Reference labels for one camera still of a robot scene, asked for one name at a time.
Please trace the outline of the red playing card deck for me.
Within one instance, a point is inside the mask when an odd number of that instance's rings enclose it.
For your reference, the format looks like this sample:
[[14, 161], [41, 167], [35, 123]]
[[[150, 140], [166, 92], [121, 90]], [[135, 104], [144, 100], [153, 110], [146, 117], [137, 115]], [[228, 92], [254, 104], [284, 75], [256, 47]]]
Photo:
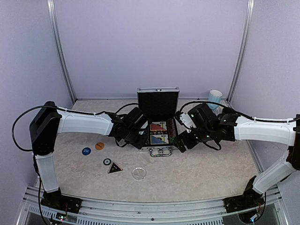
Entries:
[[150, 124], [150, 131], [167, 131], [167, 123], [162, 122], [152, 122]]

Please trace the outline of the aluminium poker case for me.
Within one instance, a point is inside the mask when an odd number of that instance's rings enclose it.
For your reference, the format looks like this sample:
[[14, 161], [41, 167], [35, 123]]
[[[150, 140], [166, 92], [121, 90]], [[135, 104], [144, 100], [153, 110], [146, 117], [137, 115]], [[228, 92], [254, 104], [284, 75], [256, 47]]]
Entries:
[[[175, 121], [175, 113], [179, 100], [179, 87], [140, 87], [137, 89], [139, 108], [146, 114], [152, 122], [162, 122], [173, 119], [176, 127], [176, 136], [178, 129]], [[173, 149], [177, 147], [170, 143], [168, 135], [168, 144], [151, 144], [150, 143], [150, 124], [145, 130], [147, 139], [142, 147], [142, 151], [147, 151], [153, 158], [169, 157]]]

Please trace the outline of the black triangular dealer button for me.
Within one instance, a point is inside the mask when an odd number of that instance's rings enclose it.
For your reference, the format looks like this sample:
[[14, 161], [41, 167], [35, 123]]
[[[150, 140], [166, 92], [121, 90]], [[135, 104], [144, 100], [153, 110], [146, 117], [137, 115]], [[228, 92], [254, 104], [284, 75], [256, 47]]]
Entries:
[[114, 161], [112, 162], [109, 170], [108, 170], [108, 173], [111, 174], [111, 173], [115, 173], [115, 172], [120, 172], [122, 171], [123, 169], [117, 165], [117, 163], [115, 163]]

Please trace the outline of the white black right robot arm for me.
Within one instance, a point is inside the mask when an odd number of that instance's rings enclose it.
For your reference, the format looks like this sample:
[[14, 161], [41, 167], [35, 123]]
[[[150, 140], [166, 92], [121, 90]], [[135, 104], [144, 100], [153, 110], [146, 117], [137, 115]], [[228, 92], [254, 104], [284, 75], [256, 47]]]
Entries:
[[300, 116], [288, 119], [260, 119], [228, 106], [216, 114], [208, 101], [195, 101], [188, 112], [179, 109], [175, 118], [185, 131], [174, 145], [185, 152], [202, 143], [221, 150], [221, 141], [246, 141], [259, 174], [252, 177], [241, 195], [224, 199], [228, 213], [266, 203], [267, 190], [300, 169]]

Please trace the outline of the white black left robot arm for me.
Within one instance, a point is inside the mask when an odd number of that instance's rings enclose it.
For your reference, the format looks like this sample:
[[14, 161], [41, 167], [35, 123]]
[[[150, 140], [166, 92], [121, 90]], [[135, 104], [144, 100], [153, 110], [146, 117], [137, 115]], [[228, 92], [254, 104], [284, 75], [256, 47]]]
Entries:
[[19, 115], [13, 122], [11, 136], [15, 146], [26, 152], [15, 138], [17, 122], [31, 111], [38, 113], [29, 125], [33, 161], [39, 182], [44, 189], [41, 205], [59, 210], [78, 210], [81, 199], [67, 197], [62, 194], [54, 166], [54, 147], [58, 135], [63, 133], [97, 134], [124, 141], [125, 145], [132, 145], [141, 149], [146, 142], [145, 130], [150, 125], [150, 119], [145, 113], [132, 104], [134, 108], [126, 114], [115, 112], [82, 112], [58, 107], [53, 101], [36, 106]]

